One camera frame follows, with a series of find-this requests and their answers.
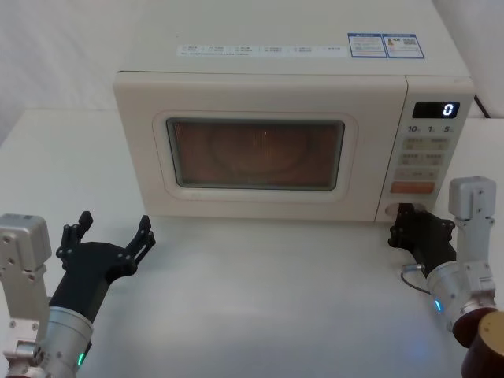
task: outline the microwave label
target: microwave label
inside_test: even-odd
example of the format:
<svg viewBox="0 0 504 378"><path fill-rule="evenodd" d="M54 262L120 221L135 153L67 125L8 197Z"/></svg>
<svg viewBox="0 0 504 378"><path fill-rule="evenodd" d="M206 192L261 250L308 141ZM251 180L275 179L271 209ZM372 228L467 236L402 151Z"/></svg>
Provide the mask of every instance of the microwave label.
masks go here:
<svg viewBox="0 0 504 378"><path fill-rule="evenodd" d="M389 58L424 59L424 53L414 34L383 34Z"/></svg>
<svg viewBox="0 0 504 378"><path fill-rule="evenodd" d="M346 46L211 46L181 45L178 57L348 57Z"/></svg>
<svg viewBox="0 0 504 378"><path fill-rule="evenodd" d="M424 59L415 34L348 33L352 57Z"/></svg>
<svg viewBox="0 0 504 378"><path fill-rule="evenodd" d="M381 34L348 33L352 57L387 57Z"/></svg>

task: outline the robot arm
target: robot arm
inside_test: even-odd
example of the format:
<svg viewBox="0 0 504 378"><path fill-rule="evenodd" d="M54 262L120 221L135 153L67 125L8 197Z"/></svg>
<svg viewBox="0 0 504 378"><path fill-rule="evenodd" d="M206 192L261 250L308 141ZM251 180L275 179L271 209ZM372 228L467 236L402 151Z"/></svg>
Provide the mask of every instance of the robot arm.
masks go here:
<svg viewBox="0 0 504 378"><path fill-rule="evenodd" d="M44 262L50 257L47 225L41 217L0 217L0 280L10 322L4 355L10 365L36 366L49 319Z"/></svg>
<svg viewBox="0 0 504 378"><path fill-rule="evenodd" d="M497 324L503 316L496 309L495 284L488 264L495 195L495 182L484 177L452 180L449 210L455 216L454 222L414 209L412 204L401 204L389 239L392 247L406 249L413 255L416 266L423 269L438 311L447 319L447 329L462 346L470 348L464 363L464 377L483 377L472 373L480 371L475 365L488 367L484 358L474 352L476 344L480 345L478 350L484 349L480 337L482 320L487 321L487 316L491 316L493 324ZM457 253L450 245L455 225L458 227ZM504 355L496 361L502 374Z"/></svg>
<svg viewBox="0 0 504 378"><path fill-rule="evenodd" d="M12 318L7 376L73 378L91 348L92 322L110 284L133 275L155 244L144 216L126 248L81 243L93 219L84 212L66 225L56 255L66 271L48 305L42 274L50 256L49 236L41 217L0 218L2 282Z"/></svg>

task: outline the brown object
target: brown object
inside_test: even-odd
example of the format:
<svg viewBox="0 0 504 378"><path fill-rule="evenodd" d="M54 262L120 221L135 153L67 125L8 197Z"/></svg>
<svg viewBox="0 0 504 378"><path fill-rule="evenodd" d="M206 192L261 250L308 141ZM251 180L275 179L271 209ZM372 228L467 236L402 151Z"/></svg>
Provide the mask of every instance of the brown object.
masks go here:
<svg viewBox="0 0 504 378"><path fill-rule="evenodd" d="M484 307L482 309L471 311L463 317L460 317L460 319L455 322L452 331L455 339L457 339L462 346L469 348L478 334L478 326L481 319L483 319L488 313L493 313L494 311L497 310L494 308Z"/></svg>
<svg viewBox="0 0 504 378"><path fill-rule="evenodd" d="M504 313L487 314L478 326L464 363L463 378L504 377Z"/></svg>

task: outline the microwave control panel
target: microwave control panel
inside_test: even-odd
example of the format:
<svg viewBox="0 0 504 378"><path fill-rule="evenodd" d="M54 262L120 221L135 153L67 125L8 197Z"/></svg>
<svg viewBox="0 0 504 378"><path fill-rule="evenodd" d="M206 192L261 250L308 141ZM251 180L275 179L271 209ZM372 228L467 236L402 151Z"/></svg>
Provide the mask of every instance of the microwave control panel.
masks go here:
<svg viewBox="0 0 504 378"><path fill-rule="evenodd" d="M385 221L387 207L401 202L432 208L473 100L472 86L455 88L454 93L428 94L425 88L415 88L415 79L408 79L409 94L402 110L377 221ZM468 93L463 93L465 87L469 87Z"/></svg>

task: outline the microwave window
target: microwave window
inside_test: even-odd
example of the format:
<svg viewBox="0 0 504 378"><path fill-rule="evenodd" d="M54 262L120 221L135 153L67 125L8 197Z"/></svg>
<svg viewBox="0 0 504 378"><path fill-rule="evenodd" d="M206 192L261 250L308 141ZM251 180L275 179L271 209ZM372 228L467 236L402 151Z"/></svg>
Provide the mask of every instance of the microwave window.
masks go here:
<svg viewBox="0 0 504 378"><path fill-rule="evenodd" d="M330 191L345 125L341 121L166 121L181 187Z"/></svg>

